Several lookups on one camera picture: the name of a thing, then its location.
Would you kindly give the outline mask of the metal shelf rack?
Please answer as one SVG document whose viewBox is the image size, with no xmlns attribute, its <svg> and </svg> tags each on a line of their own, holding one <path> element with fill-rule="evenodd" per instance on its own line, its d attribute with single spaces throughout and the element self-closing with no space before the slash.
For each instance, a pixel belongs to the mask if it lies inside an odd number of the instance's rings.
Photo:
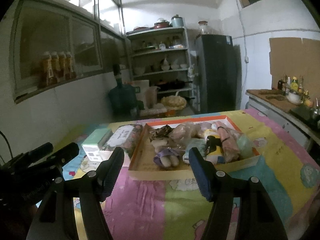
<svg viewBox="0 0 320 240">
<path fill-rule="evenodd" d="M 180 96 L 186 108 L 199 111 L 199 89 L 191 71 L 195 59 L 186 27 L 142 28 L 127 33 L 130 68 L 135 81 L 147 80 L 157 102 Z"/>
</svg>

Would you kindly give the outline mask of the orange drink bottles row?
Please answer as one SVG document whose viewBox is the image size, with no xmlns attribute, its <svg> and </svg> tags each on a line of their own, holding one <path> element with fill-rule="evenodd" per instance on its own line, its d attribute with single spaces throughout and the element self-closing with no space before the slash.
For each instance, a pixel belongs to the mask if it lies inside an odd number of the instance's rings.
<svg viewBox="0 0 320 240">
<path fill-rule="evenodd" d="M 44 52 L 40 61 L 41 75 L 39 88 L 55 85 L 76 78 L 73 56 L 70 51 Z"/>
</svg>

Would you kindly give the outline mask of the bear doll purple dress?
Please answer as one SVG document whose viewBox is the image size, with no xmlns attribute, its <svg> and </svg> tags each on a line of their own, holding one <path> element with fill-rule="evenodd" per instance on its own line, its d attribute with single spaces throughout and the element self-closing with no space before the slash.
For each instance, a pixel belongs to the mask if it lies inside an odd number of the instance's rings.
<svg viewBox="0 0 320 240">
<path fill-rule="evenodd" d="M 180 151 L 169 139 L 155 139 L 151 142 L 155 150 L 153 162 L 161 168 L 170 169 L 180 164 Z"/>
</svg>

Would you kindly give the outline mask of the kitchen counter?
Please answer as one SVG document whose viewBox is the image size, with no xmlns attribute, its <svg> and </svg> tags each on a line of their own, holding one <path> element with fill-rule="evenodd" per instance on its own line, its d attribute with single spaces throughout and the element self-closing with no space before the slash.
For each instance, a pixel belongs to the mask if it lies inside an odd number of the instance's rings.
<svg viewBox="0 0 320 240">
<path fill-rule="evenodd" d="M 319 133 L 311 129 L 295 117 L 290 111 L 295 105 L 288 102 L 286 98 L 279 101 L 279 94 L 270 89 L 248 89 L 246 95 L 249 97 L 248 108 L 254 108 L 269 119 L 279 124 L 282 129 L 293 137 L 307 151 L 312 146 L 319 145 Z"/>
</svg>

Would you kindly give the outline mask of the green plastic bagged cloth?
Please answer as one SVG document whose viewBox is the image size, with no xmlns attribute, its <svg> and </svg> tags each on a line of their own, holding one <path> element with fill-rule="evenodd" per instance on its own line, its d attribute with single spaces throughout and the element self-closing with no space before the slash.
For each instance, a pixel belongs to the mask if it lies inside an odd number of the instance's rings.
<svg viewBox="0 0 320 240">
<path fill-rule="evenodd" d="M 244 133 L 240 133 L 236 139 L 237 146 L 240 150 L 240 154 L 242 158 L 247 159 L 253 157 L 253 142 L 245 135 Z"/>
</svg>

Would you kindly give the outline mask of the dark refrigerator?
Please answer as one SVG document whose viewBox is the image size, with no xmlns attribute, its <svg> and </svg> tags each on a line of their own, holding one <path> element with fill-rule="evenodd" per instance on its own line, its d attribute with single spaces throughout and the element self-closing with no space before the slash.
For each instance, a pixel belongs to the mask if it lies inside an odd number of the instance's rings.
<svg viewBox="0 0 320 240">
<path fill-rule="evenodd" d="M 195 40 L 199 73 L 200 112 L 236 108 L 238 69 L 231 36 L 203 34 Z"/>
</svg>

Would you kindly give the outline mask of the yellow green bottle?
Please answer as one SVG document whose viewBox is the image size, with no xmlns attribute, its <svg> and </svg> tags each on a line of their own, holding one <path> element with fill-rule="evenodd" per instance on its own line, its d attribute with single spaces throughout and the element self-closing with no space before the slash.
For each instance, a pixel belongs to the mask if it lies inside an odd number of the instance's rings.
<svg viewBox="0 0 320 240">
<path fill-rule="evenodd" d="M 298 79 L 295 76 L 292 77 L 292 82 L 290 87 L 293 91 L 296 91 L 296 92 L 298 91 L 299 84 L 298 84 Z"/>
</svg>

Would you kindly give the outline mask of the orange rimmed cardboard tray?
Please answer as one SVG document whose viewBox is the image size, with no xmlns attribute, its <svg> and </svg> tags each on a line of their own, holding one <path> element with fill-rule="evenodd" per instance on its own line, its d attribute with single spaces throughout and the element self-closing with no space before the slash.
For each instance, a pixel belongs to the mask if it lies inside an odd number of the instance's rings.
<svg viewBox="0 0 320 240">
<path fill-rule="evenodd" d="M 180 151 L 180 164 L 178 167 L 172 167 L 170 169 L 164 169 L 158 167 L 154 162 L 153 158 L 155 156 L 154 147 L 151 144 L 149 139 L 150 130 L 157 129 L 165 125 L 169 125 L 171 128 L 175 128 L 183 122 L 210 122 L 212 123 L 211 129 L 217 133 L 216 122 L 220 121 L 228 127 L 229 132 L 236 140 L 237 136 L 242 133 L 240 128 L 226 115 L 218 116 L 205 116 L 197 118 L 187 118 L 187 119 L 178 119 L 178 120 L 169 120 L 169 121 L 157 121 L 149 122 L 144 125 L 140 139 L 137 143 L 135 151 L 131 157 L 131 162 L 128 168 L 129 176 L 134 180 L 185 180 L 193 179 L 194 174 L 189 164 L 189 152 L 192 148 L 197 148 L 200 152 L 200 155 L 206 160 L 205 155 L 205 139 L 191 139 L 187 146 L 181 146 L 174 143 L 169 137 L 166 139 L 171 140 Z M 233 161 L 230 163 L 217 164 L 214 165 L 217 170 L 222 170 L 226 173 L 242 170 L 257 164 L 260 154 L 258 151 L 253 148 L 253 157 L 244 159 L 240 155 L 239 160 Z"/>
</svg>

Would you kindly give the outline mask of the teal pot on shelf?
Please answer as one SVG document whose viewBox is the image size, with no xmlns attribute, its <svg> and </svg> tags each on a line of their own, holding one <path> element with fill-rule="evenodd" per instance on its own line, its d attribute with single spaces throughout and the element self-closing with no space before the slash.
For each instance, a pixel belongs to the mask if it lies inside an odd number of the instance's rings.
<svg viewBox="0 0 320 240">
<path fill-rule="evenodd" d="M 174 28 L 184 27 L 184 20 L 179 15 L 174 15 L 171 18 L 171 24 Z"/>
</svg>

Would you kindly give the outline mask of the white bowl on counter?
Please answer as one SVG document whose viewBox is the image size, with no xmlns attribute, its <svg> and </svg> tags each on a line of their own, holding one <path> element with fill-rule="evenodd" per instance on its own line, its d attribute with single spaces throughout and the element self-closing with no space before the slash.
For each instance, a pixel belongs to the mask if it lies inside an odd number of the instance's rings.
<svg viewBox="0 0 320 240">
<path fill-rule="evenodd" d="M 288 92 L 286 98 L 295 105 L 301 105 L 303 102 L 302 96 L 294 92 Z"/>
</svg>

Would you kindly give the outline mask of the metal kettle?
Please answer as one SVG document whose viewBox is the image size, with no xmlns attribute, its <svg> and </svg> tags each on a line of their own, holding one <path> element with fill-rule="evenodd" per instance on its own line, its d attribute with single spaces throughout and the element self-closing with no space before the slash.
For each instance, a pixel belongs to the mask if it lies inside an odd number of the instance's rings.
<svg viewBox="0 0 320 240">
<path fill-rule="evenodd" d="M 315 107 L 311 110 L 311 118 L 312 120 L 317 120 L 320 116 L 320 107 L 319 107 L 319 100 L 316 98 Z"/>
</svg>

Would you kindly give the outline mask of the cardboard on wall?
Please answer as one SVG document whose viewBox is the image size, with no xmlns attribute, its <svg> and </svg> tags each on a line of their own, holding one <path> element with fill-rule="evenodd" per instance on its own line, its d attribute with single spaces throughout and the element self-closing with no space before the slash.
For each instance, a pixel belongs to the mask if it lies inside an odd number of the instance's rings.
<svg viewBox="0 0 320 240">
<path fill-rule="evenodd" d="M 303 87 L 312 100 L 319 98 L 320 42 L 308 38 L 270 38 L 270 74 L 272 87 L 284 75 L 303 78 Z"/>
</svg>

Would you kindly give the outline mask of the leopard print plush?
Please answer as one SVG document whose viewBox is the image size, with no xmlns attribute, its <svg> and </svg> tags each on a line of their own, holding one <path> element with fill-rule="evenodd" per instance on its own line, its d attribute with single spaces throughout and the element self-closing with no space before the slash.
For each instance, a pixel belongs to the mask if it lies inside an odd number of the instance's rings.
<svg viewBox="0 0 320 240">
<path fill-rule="evenodd" d="M 149 139 L 150 141 L 153 141 L 156 139 L 168 138 L 172 131 L 173 128 L 171 128 L 169 125 L 165 125 L 157 129 L 151 129 Z"/>
</svg>

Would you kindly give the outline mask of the floral tissue pack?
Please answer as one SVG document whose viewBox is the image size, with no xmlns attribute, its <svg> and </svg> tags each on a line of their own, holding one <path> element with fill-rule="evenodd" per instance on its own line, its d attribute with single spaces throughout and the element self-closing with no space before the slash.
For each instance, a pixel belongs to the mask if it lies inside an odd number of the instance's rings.
<svg viewBox="0 0 320 240">
<path fill-rule="evenodd" d="M 100 150 L 101 158 L 103 160 L 109 159 L 116 147 L 120 147 L 124 150 L 126 156 L 131 159 L 142 130 L 143 126 L 140 124 L 119 126 Z"/>
</svg>

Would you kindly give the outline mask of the glass jar on fridge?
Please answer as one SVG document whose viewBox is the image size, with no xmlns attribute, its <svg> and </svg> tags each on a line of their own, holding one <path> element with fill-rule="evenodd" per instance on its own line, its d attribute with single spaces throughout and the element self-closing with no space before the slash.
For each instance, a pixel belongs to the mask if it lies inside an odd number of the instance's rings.
<svg viewBox="0 0 320 240">
<path fill-rule="evenodd" d="M 199 30 L 201 35 L 210 34 L 207 21 L 199 21 L 198 24 L 199 24 Z"/>
</svg>

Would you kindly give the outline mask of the pink cloth pack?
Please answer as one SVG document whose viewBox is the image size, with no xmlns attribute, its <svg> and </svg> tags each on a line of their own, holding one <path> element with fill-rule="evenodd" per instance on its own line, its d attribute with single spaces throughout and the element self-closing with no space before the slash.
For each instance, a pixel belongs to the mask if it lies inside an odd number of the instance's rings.
<svg viewBox="0 0 320 240">
<path fill-rule="evenodd" d="M 237 161 L 240 158 L 240 149 L 224 123 L 216 122 L 217 133 L 220 136 L 223 156 L 226 163 Z"/>
</svg>

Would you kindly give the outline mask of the green tissue box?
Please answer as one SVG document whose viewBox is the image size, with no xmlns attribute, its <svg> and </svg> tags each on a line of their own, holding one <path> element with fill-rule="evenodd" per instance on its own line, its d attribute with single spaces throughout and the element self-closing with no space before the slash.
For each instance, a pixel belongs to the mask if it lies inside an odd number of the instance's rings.
<svg viewBox="0 0 320 240">
<path fill-rule="evenodd" d="M 85 154 L 90 161 L 101 162 L 103 158 L 100 150 L 112 136 L 112 130 L 109 128 L 99 128 L 94 130 L 81 144 Z"/>
</svg>

